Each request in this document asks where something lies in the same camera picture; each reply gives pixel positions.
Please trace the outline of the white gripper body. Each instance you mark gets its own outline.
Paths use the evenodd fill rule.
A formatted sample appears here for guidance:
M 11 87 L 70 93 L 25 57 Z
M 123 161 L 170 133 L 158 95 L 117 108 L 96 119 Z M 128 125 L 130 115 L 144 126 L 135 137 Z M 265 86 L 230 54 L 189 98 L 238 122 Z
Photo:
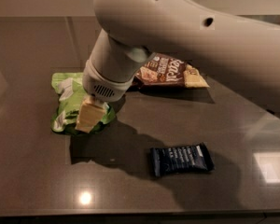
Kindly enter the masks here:
M 88 95 L 102 102 L 116 102 L 132 85 L 133 79 L 126 82 L 111 81 L 98 73 L 91 60 L 86 61 L 82 85 Z

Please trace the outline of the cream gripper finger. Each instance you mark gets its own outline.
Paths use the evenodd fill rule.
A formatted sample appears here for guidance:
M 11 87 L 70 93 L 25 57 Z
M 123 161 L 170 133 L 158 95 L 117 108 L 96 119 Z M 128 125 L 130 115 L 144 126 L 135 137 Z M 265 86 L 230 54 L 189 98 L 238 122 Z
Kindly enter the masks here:
M 108 104 L 106 102 L 86 95 L 78 111 L 76 129 L 80 132 L 89 133 L 107 113 L 107 109 Z

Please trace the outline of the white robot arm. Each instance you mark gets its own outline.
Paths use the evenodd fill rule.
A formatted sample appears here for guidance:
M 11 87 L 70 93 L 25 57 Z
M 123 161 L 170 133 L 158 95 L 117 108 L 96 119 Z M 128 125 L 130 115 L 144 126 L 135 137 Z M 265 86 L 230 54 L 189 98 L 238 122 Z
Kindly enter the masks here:
M 161 53 L 203 73 L 280 118 L 280 25 L 192 0 L 93 0 L 102 27 L 83 74 L 88 94 L 115 102 L 136 71 Z

